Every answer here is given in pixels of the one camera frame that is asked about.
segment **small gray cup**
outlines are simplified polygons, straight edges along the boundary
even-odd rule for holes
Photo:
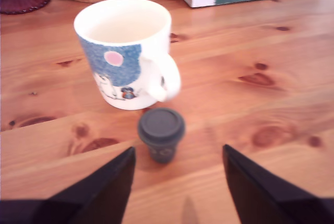
[[[168,108],[151,109],[138,123],[140,139],[149,147],[151,158],[159,163],[168,163],[174,158],[184,133],[182,116]]]

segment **wood knot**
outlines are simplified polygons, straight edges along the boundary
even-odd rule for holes
[[[279,31],[290,31],[290,27],[276,27],[277,30]]]
[[[320,147],[322,145],[322,141],[321,141],[321,138],[317,137],[317,136],[311,136],[309,139],[308,139],[308,144],[311,146],[311,147]]]
[[[256,63],[255,64],[255,68],[259,69],[259,70],[267,70],[268,69],[268,65],[263,64],[263,63]]]
[[[33,119],[29,119],[27,121],[24,121],[23,123],[20,124],[20,127],[24,127],[24,126],[30,126],[30,125],[34,125],[34,124],[38,124],[38,123],[43,123],[43,122],[47,122],[47,121],[52,121],[57,119],[56,117],[52,117],[52,116],[42,116],[42,117],[36,117]]]
[[[73,132],[78,139],[86,137],[89,134],[89,126],[85,123],[81,123],[80,125],[73,127]]]
[[[119,142],[114,138],[98,138],[89,143],[81,152],[89,152],[102,147],[118,144]]]
[[[77,59],[77,60],[74,60],[74,62],[79,62],[79,61],[81,61],[82,59],[81,58],[79,58],[79,59]],[[56,63],[57,65],[60,65],[61,67],[69,67],[70,66],[70,64],[73,62],[73,60],[71,60],[71,61],[63,61],[63,62],[58,62],[58,63]]]
[[[275,82],[270,77],[264,74],[260,74],[260,73],[242,76],[242,77],[239,77],[238,79],[244,82],[262,85],[262,86],[275,85]]]
[[[171,33],[170,37],[171,37],[171,43],[176,43],[176,42],[180,42],[180,41],[184,41],[188,39],[188,37],[183,34],[178,35],[178,34]]]
[[[279,126],[265,126],[258,130],[252,137],[252,143],[256,147],[269,147],[290,141],[294,134],[291,130]]]

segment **pink balloon print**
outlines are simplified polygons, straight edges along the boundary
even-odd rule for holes
[[[121,66],[123,63],[123,56],[120,53],[109,51],[104,53],[104,59],[112,66]]]

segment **white mug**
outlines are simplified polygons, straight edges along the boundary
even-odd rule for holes
[[[102,1],[77,15],[74,29],[106,102],[138,110],[178,94],[171,23],[168,10],[148,0]]]

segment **wood grain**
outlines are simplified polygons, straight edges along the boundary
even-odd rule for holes
[[[171,12],[171,55],[183,82],[175,99],[152,106],[185,118],[173,162],[153,162],[138,139],[145,110],[113,108],[99,94],[73,30],[87,4],[52,0],[2,16],[2,197],[49,197],[135,146],[123,223],[239,223],[224,177],[225,143],[333,197],[334,0],[200,9],[152,1]]]

